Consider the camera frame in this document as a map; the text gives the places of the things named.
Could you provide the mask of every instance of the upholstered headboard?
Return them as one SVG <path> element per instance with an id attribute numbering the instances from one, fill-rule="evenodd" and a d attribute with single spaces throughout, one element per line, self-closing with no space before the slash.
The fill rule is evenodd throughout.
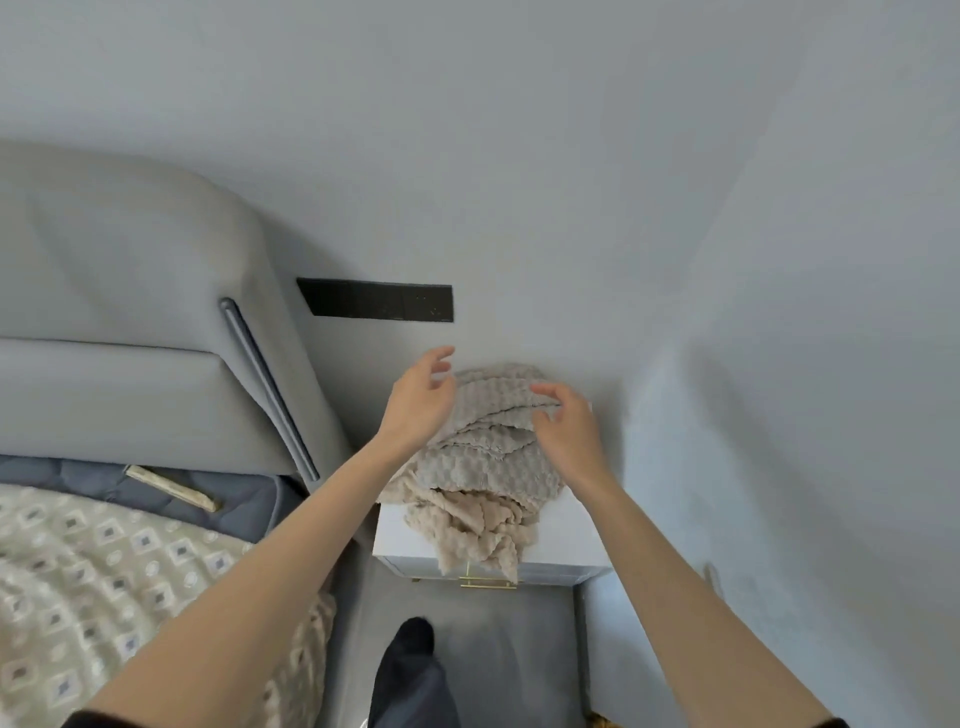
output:
<path id="1" fill-rule="evenodd" d="M 156 162 L 0 141 L 0 453 L 335 470 L 252 211 Z"/>

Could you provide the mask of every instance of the gray carpet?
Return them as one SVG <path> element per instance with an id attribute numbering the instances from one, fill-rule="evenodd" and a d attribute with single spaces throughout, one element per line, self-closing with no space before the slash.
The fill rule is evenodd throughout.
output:
<path id="1" fill-rule="evenodd" d="M 427 617 L 463 728 L 584 728 L 577 676 L 573 592 L 515 592 L 414 583 L 353 546 L 335 593 L 340 612 L 329 651 L 318 728 L 359 728 L 373 677 L 396 629 Z"/>

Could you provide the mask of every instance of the patterned bedspread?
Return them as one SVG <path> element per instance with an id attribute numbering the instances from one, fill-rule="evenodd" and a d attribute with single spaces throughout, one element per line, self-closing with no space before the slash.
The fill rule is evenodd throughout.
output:
<path id="1" fill-rule="evenodd" d="M 252 546 L 113 503 L 0 484 L 0 725 L 56 728 Z M 319 594 L 248 728 L 308 728 L 335 606 Z"/>

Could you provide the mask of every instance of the right hand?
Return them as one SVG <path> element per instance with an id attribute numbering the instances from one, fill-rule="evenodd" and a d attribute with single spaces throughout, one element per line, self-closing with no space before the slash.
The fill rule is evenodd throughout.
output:
<path id="1" fill-rule="evenodd" d="M 534 412 L 534 431 L 547 459 L 573 495 L 583 500 L 596 488 L 615 482 L 589 402 L 565 384 L 531 384 L 530 389 L 561 404 L 553 420 L 546 412 Z"/>

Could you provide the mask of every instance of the gold drawer handle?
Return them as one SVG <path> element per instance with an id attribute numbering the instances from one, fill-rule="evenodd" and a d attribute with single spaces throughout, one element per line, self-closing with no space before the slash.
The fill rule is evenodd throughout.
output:
<path id="1" fill-rule="evenodd" d="M 510 592 L 516 590 L 516 584 L 511 583 L 509 579 L 493 579 L 487 576 L 470 576 L 470 564 L 467 564 L 467 574 L 458 576 L 461 581 L 462 589 L 503 589 Z M 491 582 L 489 584 L 474 584 L 475 581 Z"/>

